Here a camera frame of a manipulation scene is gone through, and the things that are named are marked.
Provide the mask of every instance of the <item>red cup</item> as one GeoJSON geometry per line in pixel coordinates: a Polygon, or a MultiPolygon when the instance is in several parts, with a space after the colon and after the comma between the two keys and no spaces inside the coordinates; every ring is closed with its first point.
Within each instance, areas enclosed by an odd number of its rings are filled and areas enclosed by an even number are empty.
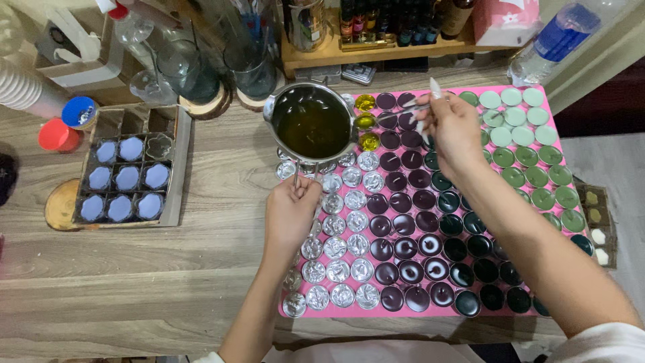
{"type": "Polygon", "coordinates": [[[65,125],[59,118],[47,121],[38,132],[38,144],[45,150],[74,150],[80,139],[79,131],[65,125]]]}

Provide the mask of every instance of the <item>pink box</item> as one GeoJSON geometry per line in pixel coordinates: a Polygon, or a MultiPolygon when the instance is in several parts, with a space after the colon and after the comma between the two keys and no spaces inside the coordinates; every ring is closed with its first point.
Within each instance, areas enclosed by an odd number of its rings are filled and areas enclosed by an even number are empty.
{"type": "Polygon", "coordinates": [[[479,0],[472,17],[481,46],[523,47],[542,28],[538,0],[479,0]]]}

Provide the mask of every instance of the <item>hand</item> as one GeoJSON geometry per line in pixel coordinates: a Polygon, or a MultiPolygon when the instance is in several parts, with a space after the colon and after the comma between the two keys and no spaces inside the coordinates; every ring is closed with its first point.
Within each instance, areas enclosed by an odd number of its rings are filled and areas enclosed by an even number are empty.
{"type": "Polygon", "coordinates": [[[286,273],[293,256],[312,228],[313,214],[323,187],[317,181],[291,176],[278,184],[266,201],[263,266],[286,273]]]}
{"type": "Polygon", "coordinates": [[[443,98],[431,94],[419,97],[417,104],[430,102],[430,108],[421,110],[417,119],[424,122],[424,132],[435,140],[437,161],[441,172],[453,183],[468,172],[472,165],[486,163],[481,147],[479,114],[475,107],[444,92],[443,98]]]}

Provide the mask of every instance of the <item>stack of paper cups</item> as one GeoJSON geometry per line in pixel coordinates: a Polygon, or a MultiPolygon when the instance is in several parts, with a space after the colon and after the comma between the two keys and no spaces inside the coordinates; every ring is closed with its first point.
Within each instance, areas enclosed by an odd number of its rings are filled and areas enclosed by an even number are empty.
{"type": "Polygon", "coordinates": [[[60,117],[68,98],[0,57],[0,104],[44,118],[60,117]]]}

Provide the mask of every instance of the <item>left hand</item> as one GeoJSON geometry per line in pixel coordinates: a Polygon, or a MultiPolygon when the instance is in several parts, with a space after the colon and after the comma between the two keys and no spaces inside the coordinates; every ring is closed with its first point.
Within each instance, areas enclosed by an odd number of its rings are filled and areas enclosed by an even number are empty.
{"type": "Polygon", "coordinates": [[[304,176],[297,176],[298,185],[294,187],[294,177],[273,188],[266,201],[264,217],[262,265],[284,273],[307,239],[323,191],[320,183],[304,176]]]}

